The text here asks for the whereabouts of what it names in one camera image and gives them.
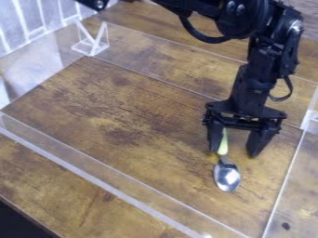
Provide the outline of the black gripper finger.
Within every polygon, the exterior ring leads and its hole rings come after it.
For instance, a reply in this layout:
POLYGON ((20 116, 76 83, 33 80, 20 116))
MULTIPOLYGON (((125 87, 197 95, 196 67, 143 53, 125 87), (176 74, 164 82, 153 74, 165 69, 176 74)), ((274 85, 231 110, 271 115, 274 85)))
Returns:
POLYGON ((256 157, 262 153, 279 130, 280 127, 262 127, 250 130, 246 142, 246 150, 250 157, 256 157))
POLYGON ((223 124, 212 120, 207 123, 207 141, 208 150, 215 152, 219 149, 220 141, 223 137, 223 124))

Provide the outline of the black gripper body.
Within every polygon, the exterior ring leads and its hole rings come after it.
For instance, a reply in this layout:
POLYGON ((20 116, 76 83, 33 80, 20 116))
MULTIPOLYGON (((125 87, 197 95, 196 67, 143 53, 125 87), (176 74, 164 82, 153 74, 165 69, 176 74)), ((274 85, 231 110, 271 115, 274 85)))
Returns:
POLYGON ((223 127, 255 132, 280 130, 287 115, 264 106, 274 83, 263 83, 250 74, 248 66, 238 68, 228 99, 204 105, 203 124, 208 130, 223 127))

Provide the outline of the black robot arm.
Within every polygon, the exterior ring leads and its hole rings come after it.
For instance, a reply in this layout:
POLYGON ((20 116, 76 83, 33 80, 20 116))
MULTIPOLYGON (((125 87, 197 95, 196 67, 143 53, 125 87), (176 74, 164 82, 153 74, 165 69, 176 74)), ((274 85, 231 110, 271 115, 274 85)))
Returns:
POLYGON ((208 150, 220 147, 223 130, 247 130, 248 155, 255 157, 279 133, 287 115, 266 106, 283 101, 271 90, 298 65, 298 46, 303 32, 302 13, 276 0, 151 0, 179 17, 187 32, 207 44, 232 39, 250 40, 247 62, 238 74, 228 99, 204 105, 208 150))

